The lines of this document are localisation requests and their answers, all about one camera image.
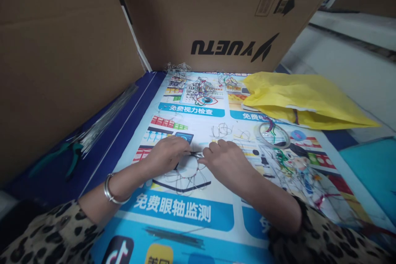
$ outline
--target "leopard print clothing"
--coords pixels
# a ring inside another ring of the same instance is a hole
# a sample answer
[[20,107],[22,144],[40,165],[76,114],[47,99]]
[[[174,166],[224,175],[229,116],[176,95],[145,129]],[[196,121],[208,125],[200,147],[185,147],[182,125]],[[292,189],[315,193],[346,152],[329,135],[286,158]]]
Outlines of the leopard print clothing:
[[87,218],[76,200],[70,201],[36,217],[25,233],[2,251],[0,264],[90,263],[91,247],[103,231]]
[[285,236],[269,231],[269,250],[278,263],[395,263],[389,253],[364,235],[332,223],[294,197],[302,210],[300,231]]
[[[274,228],[269,232],[269,250],[277,262],[392,262],[387,252],[363,235],[333,224],[321,212],[296,200],[303,214],[299,233],[285,236]],[[0,264],[91,263],[90,249],[103,231],[87,218],[77,201],[71,201],[35,218],[0,254]]]

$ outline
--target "tape roll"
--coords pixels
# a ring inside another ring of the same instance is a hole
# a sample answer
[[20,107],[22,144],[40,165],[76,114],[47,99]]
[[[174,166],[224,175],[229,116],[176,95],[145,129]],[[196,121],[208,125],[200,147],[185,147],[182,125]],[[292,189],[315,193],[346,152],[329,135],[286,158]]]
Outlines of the tape roll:
[[281,146],[277,146],[275,144],[272,144],[271,142],[268,142],[265,139],[265,137],[264,137],[265,134],[268,134],[268,132],[267,132],[268,127],[265,128],[264,125],[268,125],[268,123],[262,123],[262,124],[260,124],[260,125],[255,127],[255,136],[256,136],[256,138],[259,141],[261,141],[264,145],[266,145],[266,146],[268,146],[270,148],[273,148],[273,149],[274,148],[285,149],[285,148],[288,148],[290,146],[290,136],[289,136],[289,134],[287,134],[287,132],[283,128],[279,127],[278,125],[275,125],[274,130],[280,130],[282,132],[282,134],[285,137],[285,141],[284,141],[285,144],[283,144]]

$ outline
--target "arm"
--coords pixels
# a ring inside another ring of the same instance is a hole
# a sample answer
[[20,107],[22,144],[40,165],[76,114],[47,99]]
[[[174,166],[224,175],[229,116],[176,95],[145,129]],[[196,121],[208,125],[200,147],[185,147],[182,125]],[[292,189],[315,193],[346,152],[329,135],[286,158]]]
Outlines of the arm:
[[279,262],[350,263],[359,259],[364,263],[393,263],[390,255],[367,237],[337,226],[266,180],[235,143],[220,139],[205,148],[203,155],[198,162],[275,227],[268,233],[269,251]]
[[301,225],[301,209],[286,191],[266,180],[246,159],[242,150],[231,141],[220,139],[203,150],[206,165],[216,179],[245,199],[279,231],[297,233]]
[[[110,193],[117,201],[128,199],[146,181],[167,173],[176,167],[183,154],[189,154],[189,143],[181,137],[169,136],[160,140],[142,161],[115,174],[109,181]],[[105,226],[120,208],[104,195],[104,183],[85,194],[78,201],[92,222]]]
[[[160,140],[149,155],[110,178],[109,191],[118,201],[128,199],[144,182],[175,168],[190,145],[181,137]],[[59,205],[36,217],[25,232],[0,251],[0,263],[79,263],[90,257],[90,249],[120,205],[109,202],[104,184],[78,201]]]

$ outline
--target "wrist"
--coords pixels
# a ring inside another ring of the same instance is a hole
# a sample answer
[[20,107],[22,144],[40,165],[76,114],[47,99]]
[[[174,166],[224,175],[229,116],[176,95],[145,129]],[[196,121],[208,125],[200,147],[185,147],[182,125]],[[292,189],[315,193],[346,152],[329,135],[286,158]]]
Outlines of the wrist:
[[144,175],[143,166],[139,163],[124,168],[110,179],[108,188],[116,200],[128,199],[136,188],[148,180]]
[[156,177],[156,176],[153,176],[153,172],[150,169],[151,168],[150,160],[148,160],[148,159],[143,159],[143,160],[139,161],[138,163],[132,164],[130,166],[136,167],[136,170],[139,173],[139,176],[142,179],[143,183]]
[[257,191],[257,185],[262,183],[262,179],[265,178],[254,168],[246,172],[241,180],[239,196],[250,203]]

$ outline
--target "cardboard box flap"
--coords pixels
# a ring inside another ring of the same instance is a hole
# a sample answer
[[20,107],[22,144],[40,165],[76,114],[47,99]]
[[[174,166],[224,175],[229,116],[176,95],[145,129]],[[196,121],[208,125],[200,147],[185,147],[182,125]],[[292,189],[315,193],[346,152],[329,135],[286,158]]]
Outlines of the cardboard box flap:
[[247,73],[273,71],[322,1],[125,0],[153,70]]
[[0,5],[1,183],[144,71],[118,0],[0,0]]

